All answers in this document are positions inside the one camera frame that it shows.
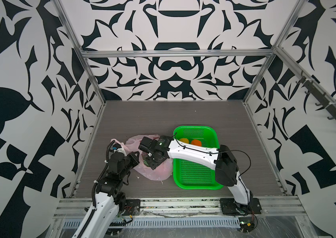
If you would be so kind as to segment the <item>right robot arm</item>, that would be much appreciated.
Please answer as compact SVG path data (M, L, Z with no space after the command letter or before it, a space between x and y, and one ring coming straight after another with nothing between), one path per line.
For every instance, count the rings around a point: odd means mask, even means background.
M190 161L213 170L215 181L232 193L238 212L252 213L253 194L243 182L236 157L227 146L205 148L161 136L158 140L143 137L138 148L147 153L147 163L153 170L168 158Z

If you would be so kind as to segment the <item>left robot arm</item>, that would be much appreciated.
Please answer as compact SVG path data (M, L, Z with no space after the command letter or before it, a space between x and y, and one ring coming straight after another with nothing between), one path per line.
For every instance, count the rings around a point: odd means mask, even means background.
M125 155L114 152L91 190L92 204L79 225L74 238L103 238L114 218L124 210L124 179L139 165L139 152Z

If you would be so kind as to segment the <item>yellow fruit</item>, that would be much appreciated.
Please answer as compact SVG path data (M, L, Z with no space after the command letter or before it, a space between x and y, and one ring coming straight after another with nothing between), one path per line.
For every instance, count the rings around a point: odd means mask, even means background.
M186 143L186 144L189 144L189 139L187 138L181 138L179 141L183 142L183 143Z

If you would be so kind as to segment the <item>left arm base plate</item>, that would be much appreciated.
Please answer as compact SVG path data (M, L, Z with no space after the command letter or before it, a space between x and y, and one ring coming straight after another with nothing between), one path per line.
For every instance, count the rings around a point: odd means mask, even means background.
M121 210L122 216L135 216L140 213L141 200L140 199L126 199L123 209Z

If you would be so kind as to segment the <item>green plastic basket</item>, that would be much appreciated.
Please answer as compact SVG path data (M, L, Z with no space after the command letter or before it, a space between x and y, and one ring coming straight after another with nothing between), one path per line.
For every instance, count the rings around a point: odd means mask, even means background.
M207 126L179 126L174 132L178 140L187 142L198 140L202 147L219 148L217 133ZM215 171L187 160L173 160L173 179L176 185L185 190L219 190L223 185L215 180Z

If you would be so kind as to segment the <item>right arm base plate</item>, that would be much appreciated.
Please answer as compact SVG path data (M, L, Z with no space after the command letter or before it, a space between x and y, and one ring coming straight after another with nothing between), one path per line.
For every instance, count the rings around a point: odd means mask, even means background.
M252 198L248 205L240 205L233 198L221 198L220 208L223 215L247 216L261 214L262 207L258 198Z

